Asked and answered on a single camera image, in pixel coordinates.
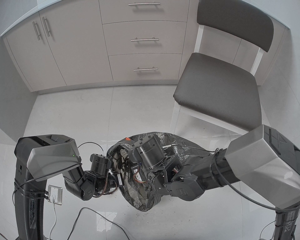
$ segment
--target chair leg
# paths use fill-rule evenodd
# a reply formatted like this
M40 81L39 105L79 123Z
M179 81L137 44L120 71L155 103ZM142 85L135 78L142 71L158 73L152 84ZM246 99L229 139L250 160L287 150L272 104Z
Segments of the chair leg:
M181 106L177 102L175 102L172 120L171 120L171 126L170 126L170 133L172 133L172 134L175 133L175 128L176 128L176 124L177 124L177 120L178 120L178 116L179 116L179 112L180 112L180 107Z

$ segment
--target countertop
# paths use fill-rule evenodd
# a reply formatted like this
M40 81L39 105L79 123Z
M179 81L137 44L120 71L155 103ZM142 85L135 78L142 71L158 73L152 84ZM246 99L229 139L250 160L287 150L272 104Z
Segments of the countertop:
M17 25L22 20L26 19L30 15L36 13L37 11L48 7L49 5L59 2L61 0L18 0L18 1L11 1L11 0L3 0L0 3L0 32L2 36L5 34L8 30L10 30L12 27ZM287 28L290 29L288 25L286 25L284 22L282 22L280 19L278 19L276 16L274 16L271 12L269 12L267 9L262 8L260 5L256 4L253 1L249 0L243 0L246 1L255 7L259 8L269 16L273 17L274 19L278 20L280 23L285 25Z

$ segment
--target metal handle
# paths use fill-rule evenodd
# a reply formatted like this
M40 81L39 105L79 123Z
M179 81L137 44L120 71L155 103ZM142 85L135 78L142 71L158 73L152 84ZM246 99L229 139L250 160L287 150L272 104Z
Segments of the metal handle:
M131 42L139 42L139 41L158 41L158 38L145 38L145 39L137 39L137 37L135 39L131 39Z
M158 70L158 68L142 68L140 69L139 67L137 67L137 69L134 69L133 71L148 71L148 70Z
M38 34L38 30L35 26L35 25L37 25L37 23L33 21L32 24L33 24L33 27L34 27L34 30L35 30L35 34L37 35L37 39L39 41L40 40L40 34Z
M159 5L160 2L140 2L140 3L129 3L128 6L136 6L136 5Z
M46 33L47 33L48 37L50 37L50 34L49 34L50 31L48 31L48 27L47 27L47 24L46 24L46 20L47 20L47 19L43 17L43 22L44 22L44 26L45 26L45 29L46 29Z

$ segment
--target chair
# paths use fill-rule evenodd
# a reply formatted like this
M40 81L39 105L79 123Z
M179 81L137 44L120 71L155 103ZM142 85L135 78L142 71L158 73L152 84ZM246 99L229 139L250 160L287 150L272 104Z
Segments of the chair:
M174 133L179 112L245 134L262 124L255 72L273 40L267 14L242 0L200 0L194 53L174 93L170 126ZM250 72L199 53L204 26L230 33L259 47Z

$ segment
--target chair backrest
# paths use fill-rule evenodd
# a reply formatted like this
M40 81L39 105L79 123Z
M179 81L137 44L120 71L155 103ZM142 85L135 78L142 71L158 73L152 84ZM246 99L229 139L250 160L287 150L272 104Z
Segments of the chair backrest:
M242 0L200 0L197 22L242 38L266 52L273 40L270 17Z

